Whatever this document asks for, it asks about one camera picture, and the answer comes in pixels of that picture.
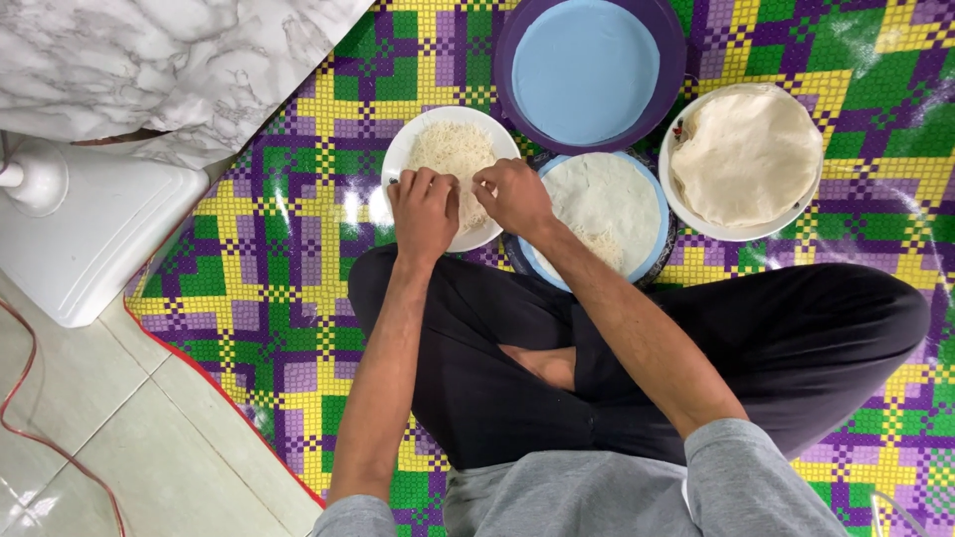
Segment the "white tile floor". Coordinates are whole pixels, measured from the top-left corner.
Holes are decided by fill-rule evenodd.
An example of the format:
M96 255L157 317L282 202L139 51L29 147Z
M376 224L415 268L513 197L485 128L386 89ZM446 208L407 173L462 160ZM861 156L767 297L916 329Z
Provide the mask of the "white tile floor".
M108 483L127 535L308 535L321 507L119 299L91 326L64 329L2 272L0 297L40 341L9 421L49 436ZM29 335L0 311L0 397L29 350ZM64 534L117 535L106 494L52 450L0 429L0 536Z

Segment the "hand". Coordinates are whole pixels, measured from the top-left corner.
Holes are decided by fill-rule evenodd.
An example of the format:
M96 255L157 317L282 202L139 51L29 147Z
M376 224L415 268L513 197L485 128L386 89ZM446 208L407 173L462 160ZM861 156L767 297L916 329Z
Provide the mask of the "hand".
M430 168L404 170L388 185L398 258L431 270L457 233L458 184Z
M531 237L560 222L541 177L523 159L500 159L478 171L471 191L488 216L532 244Z

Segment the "marble pattern surface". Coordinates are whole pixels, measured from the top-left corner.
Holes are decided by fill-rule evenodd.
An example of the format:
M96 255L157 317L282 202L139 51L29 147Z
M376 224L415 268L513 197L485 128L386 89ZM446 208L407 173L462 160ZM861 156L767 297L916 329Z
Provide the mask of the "marble pattern surface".
M371 0L6 0L0 128L199 168L238 152Z

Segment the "man's left hand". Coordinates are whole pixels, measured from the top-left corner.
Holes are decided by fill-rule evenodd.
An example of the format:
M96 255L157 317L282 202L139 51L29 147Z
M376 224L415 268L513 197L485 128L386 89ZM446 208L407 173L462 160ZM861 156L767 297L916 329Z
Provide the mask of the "man's left hand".
M457 233L457 178L430 168L404 170L388 186L398 257L430 270Z

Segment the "checkered plastic mat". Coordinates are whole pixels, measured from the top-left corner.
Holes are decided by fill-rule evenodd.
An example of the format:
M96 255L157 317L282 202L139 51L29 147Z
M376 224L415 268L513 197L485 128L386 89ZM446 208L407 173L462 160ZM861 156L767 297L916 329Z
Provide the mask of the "checkered plastic mat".
M823 133L817 198L745 245L681 227L660 286L841 261L895 274L931 304L925 343L794 467L849 532L872 535L869 492L893 496L933 537L955 525L955 3L671 0L690 47L688 100L768 81ZM491 62L514 4L383 0L290 98L200 202L181 236L130 282L144 330L195 360L317 495L363 337L346 281L390 242L369 199L389 141L429 107L477 108L508 128ZM538 148L513 131L526 155ZM658 129L635 148L652 157ZM509 269L499 244L463 255ZM443 535L447 459L409 418L392 487L399 535ZM886 534L915 535L883 505Z

